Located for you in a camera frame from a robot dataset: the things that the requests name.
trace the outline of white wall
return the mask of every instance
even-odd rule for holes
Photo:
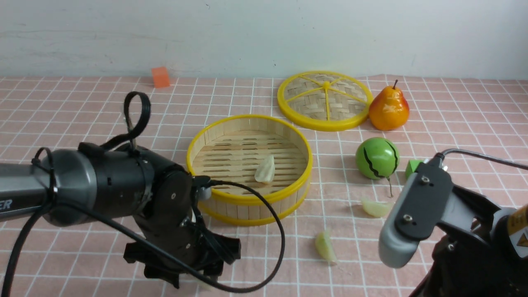
[[[527,0],[2,0],[0,75],[528,78]]]

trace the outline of bamboo steamer basket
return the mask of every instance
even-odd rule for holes
[[[294,75],[277,92],[279,108],[290,121],[326,132],[361,125],[369,117],[373,100],[372,93],[360,81],[331,71]]]
[[[270,184],[255,181],[254,174],[268,155],[275,158]],[[247,185],[271,204],[279,218],[294,212],[308,194],[313,157],[308,140],[291,124],[270,116],[228,117],[201,130],[187,152],[193,175]],[[238,226],[275,222],[269,209],[250,192],[220,185],[200,209],[211,217]]]

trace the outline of warning label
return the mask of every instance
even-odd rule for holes
[[[510,236],[528,227],[528,205],[518,209],[508,219],[508,234]]]
[[[523,233],[523,235],[517,242],[517,246],[528,247],[528,238],[526,238],[526,234]]]
[[[528,205],[508,218],[508,235],[520,258],[528,258]]]

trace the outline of yellow rim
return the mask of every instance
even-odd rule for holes
[[[334,80],[334,81],[332,81],[332,82],[330,82],[329,88],[324,88],[323,84],[321,84],[320,82],[312,80],[312,79],[309,79],[307,77],[303,77],[305,75],[315,74],[315,73],[322,73],[322,74],[328,74],[328,75],[333,75],[333,76],[339,76],[339,78]],[[296,98],[298,96],[305,95],[307,93],[307,92],[304,92],[304,93],[299,94],[296,97],[291,98],[289,100],[285,100],[284,99],[284,95],[283,95],[284,94],[284,89],[286,88],[286,86],[288,84],[290,84],[296,78],[304,78],[304,79],[310,80],[310,81],[312,81],[312,82],[314,82],[314,83],[316,83],[316,84],[321,86],[320,88],[315,88],[314,90],[311,90],[309,92],[312,92],[312,91],[315,91],[315,90],[321,90],[323,88],[325,89],[326,105],[327,105],[326,106],[327,120],[319,120],[319,119],[309,118],[307,116],[298,114],[291,107],[289,107],[288,102],[290,100],[292,100],[292,99],[294,99],[294,98]],[[341,92],[341,91],[339,91],[337,89],[332,88],[332,85],[334,83],[338,82],[339,80],[343,80],[343,79],[347,79],[347,80],[355,82],[365,92],[365,94],[367,96],[367,101],[365,102],[365,101],[363,101],[363,100],[361,100],[359,98],[356,98],[355,96],[352,96],[350,94],[347,94],[347,93],[344,93],[344,92]],[[331,90],[331,91],[340,93],[342,95],[351,97],[351,98],[353,98],[355,100],[364,102],[366,104],[366,108],[360,114],[358,114],[358,115],[356,115],[356,116],[354,116],[354,117],[352,117],[350,119],[330,121],[329,120],[329,112],[330,112],[330,110],[328,108],[328,90]],[[372,96],[372,93],[370,92],[370,90],[364,84],[362,84],[360,81],[358,81],[355,78],[343,75],[341,73],[331,72],[331,71],[307,71],[307,72],[303,72],[303,73],[294,75],[294,76],[288,78],[287,80],[285,80],[280,85],[279,90],[277,92],[277,102],[279,104],[279,108],[280,108],[281,112],[284,114],[284,116],[286,116],[290,121],[294,122],[295,124],[297,124],[297,125],[299,125],[301,127],[307,128],[307,129],[312,129],[312,130],[317,130],[317,131],[326,131],[326,132],[344,131],[344,130],[348,130],[348,129],[351,129],[351,128],[354,128],[354,127],[357,127],[357,126],[361,125],[369,117],[369,106],[370,106],[370,103],[373,100],[374,100],[374,97]]]
[[[308,195],[309,188],[310,188],[310,186],[308,185],[306,187],[305,193],[301,196],[301,198],[299,199],[299,201],[297,201],[297,203],[295,203],[292,207],[288,208],[286,211],[283,211],[283,212],[277,214],[279,219],[282,220],[282,219],[286,218],[287,216],[291,215],[297,208],[299,208],[299,206],[301,204],[303,204],[304,199]],[[231,218],[231,217],[220,215],[217,212],[212,211],[207,206],[201,204],[201,202],[199,203],[199,206],[200,206],[201,210],[203,210],[206,214],[208,214],[212,218],[215,218],[215,219],[217,219],[219,221],[222,221],[224,223],[232,224],[232,225],[236,225],[236,226],[244,226],[244,227],[262,226],[262,225],[267,225],[267,224],[271,224],[271,223],[275,222],[275,218],[274,217],[265,218],[265,219],[258,219],[258,220],[234,219],[234,218]]]
[[[280,123],[280,124],[283,124],[283,125],[287,126],[288,128],[292,129],[295,133],[297,133],[301,137],[301,139],[303,140],[304,144],[306,145],[306,148],[308,149],[308,164],[306,165],[306,169],[304,170],[304,172],[300,176],[300,178],[297,179],[291,185],[287,186],[286,188],[284,188],[284,189],[282,189],[280,191],[277,191],[275,193],[271,193],[271,194],[268,194],[268,195],[264,195],[264,198],[269,203],[274,203],[276,201],[284,199],[284,197],[290,196],[291,194],[293,194],[294,192],[299,190],[300,187],[302,187],[303,184],[305,184],[305,182],[309,179],[310,174],[312,173],[312,166],[313,166],[312,149],[310,148],[310,144],[308,143],[308,140],[306,139],[306,137],[304,137],[304,135],[297,128],[295,128],[292,124],[290,124],[288,122],[285,122],[285,121],[283,121],[281,119],[277,119],[277,118],[270,117],[270,116],[265,116],[265,115],[239,115],[239,116],[232,116],[232,117],[228,117],[228,118],[225,118],[225,119],[221,119],[218,122],[215,122],[215,123],[207,126],[205,129],[201,130],[193,138],[193,140],[191,141],[191,144],[189,145],[189,148],[187,150],[187,169],[189,170],[189,172],[192,175],[196,175],[196,172],[194,171],[194,169],[192,167],[192,163],[191,163],[191,149],[194,146],[194,144],[196,143],[196,141],[200,138],[200,136],[202,136],[207,130],[209,130],[210,128],[212,128],[214,126],[217,126],[217,125],[223,124],[225,122],[228,122],[230,120],[234,120],[234,119],[238,119],[238,118],[251,118],[251,117],[253,117],[253,118],[265,118],[265,119],[272,120],[274,122],[277,122],[277,123]],[[262,201],[260,201],[257,197],[251,197],[251,196],[250,197],[246,197],[246,196],[233,195],[233,194],[229,194],[229,193],[225,193],[225,192],[219,191],[217,189],[212,189],[212,194],[213,194],[213,197],[214,197],[213,199],[216,199],[218,201],[222,201],[222,202],[225,202],[225,203],[234,204],[234,205],[257,206],[257,205],[262,205],[263,204]]]

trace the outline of toy pear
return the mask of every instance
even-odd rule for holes
[[[398,80],[394,86],[385,87],[370,104],[369,118],[378,130],[394,130],[409,119],[409,104],[401,89],[396,87],[397,83]]]

